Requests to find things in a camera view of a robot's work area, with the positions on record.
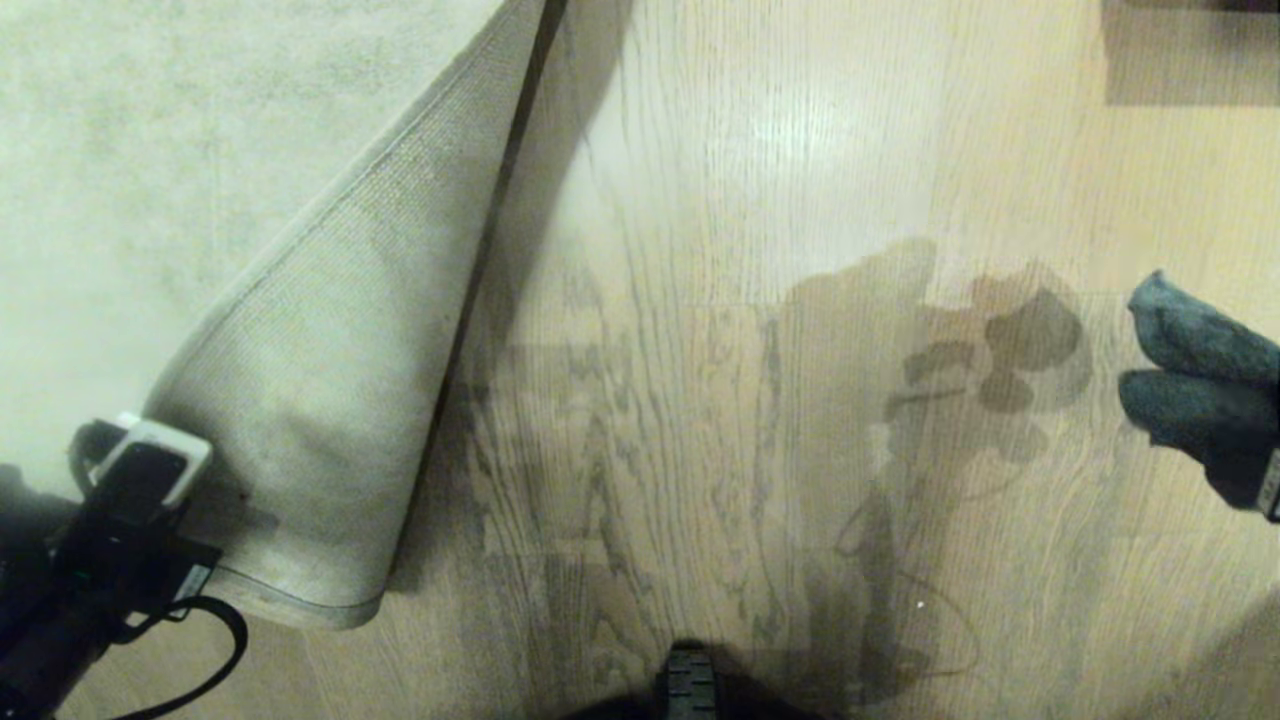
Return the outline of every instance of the wooden floor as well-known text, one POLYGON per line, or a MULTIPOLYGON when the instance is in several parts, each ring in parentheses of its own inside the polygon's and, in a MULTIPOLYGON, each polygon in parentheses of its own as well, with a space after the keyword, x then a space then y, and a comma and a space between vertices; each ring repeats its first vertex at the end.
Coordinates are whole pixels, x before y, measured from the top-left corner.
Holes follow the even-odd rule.
POLYGON ((1276 17, 1194 5, 573 3, 381 614, 186 716, 550 720, 684 637, 831 717, 1275 716, 1276 536, 1116 397, 1157 268, 1280 336, 1276 17))

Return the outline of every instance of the wet stain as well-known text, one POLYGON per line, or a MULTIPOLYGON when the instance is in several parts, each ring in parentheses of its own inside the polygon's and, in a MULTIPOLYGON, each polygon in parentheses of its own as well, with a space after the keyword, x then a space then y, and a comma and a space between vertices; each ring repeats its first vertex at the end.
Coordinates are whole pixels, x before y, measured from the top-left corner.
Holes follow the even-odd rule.
POLYGON ((904 241, 788 297, 797 477, 847 478, 855 502, 841 520, 829 484, 797 488, 805 544, 835 556, 806 569, 813 675, 797 692, 814 706, 916 707, 915 688, 979 666, 968 612, 931 584, 948 524, 1027 480, 1044 418, 1093 378, 1075 295, 1050 269, 977 277, 966 306, 942 307, 925 299, 936 261, 932 241, 904 241), (989 451, 1005 465, 972 471, 989 451))

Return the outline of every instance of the black device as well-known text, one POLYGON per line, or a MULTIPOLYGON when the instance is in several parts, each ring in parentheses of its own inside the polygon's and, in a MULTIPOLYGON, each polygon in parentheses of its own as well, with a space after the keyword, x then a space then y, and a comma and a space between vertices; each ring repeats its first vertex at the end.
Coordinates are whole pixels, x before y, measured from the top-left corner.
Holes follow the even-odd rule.
POLYGON ((649 696, 612 698, 561 720, 823 720, 748 675, 717 667, 716 655, 726 651, 677 641, 654 675, 649 696))
POLYGON ((247 626, 225 602, 200 596, 221 552, 177 534, 211 455, 204 439, 125 415, 76 433, 81 503, 33 492, 15 466, 0 465, 0 720, 52 717, 111 644, 192 609, 227 623, 232 659, 191 693, 127 717, 159 717, 230 674, 247 626), (136 614, 146 619, 132 625, 136 614))

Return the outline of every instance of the black cable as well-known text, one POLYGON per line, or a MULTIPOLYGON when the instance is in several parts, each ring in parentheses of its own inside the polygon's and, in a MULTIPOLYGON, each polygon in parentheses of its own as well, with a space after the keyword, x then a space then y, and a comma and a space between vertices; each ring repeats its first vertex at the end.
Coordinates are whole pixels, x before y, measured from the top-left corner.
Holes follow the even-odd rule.
POLYGON ((230 659, 224 664, 216 673, 214 673, 204 684, 198 688, 191 691, 184 696, 175 697, 169 702, 163 702, 155 707, 148 707, 146 710, 138 710, 137 712, 131 712, 128 715, 122 715, 115 720, 151 720, 154 717, 160 717, 168 715, 179 707, 188 705, 209 691, 218 687, 219 683, 227 679, 239 664, 241 657, 244 656, 244 650, 248 648, 248 625, 244 623, 244 618, 230 605, 212 597, 188 597, 187 600, 179 600, 169 607, 165 607, 164 612, 159 615, 152 615, 136 628, 129 628, 123 633, 122 638, 118 639, 118 644, 128 644, 143 633, 154 628, 157 623, 164 620, 169 614, 178 612, 180 610, 204 610, 210 615, 214 615, 219 620, 227 624, 227 629, 232 632, 232 639, 236 642, 236 650, 232 651, 230 659))

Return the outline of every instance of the blue microfiber cloth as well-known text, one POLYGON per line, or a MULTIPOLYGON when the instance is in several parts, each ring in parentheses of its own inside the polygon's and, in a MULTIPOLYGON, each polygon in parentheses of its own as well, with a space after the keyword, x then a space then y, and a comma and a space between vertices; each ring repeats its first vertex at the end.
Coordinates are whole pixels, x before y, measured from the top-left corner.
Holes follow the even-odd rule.
POLYGON ((1162 272, 1129 300, 1143 354, 1161 370, 1120 377, 1125 414, 1155 446, 1204 466, 1222 500, 1253 507, 1280 445, 1280 346, 1192 297, 1162 272))

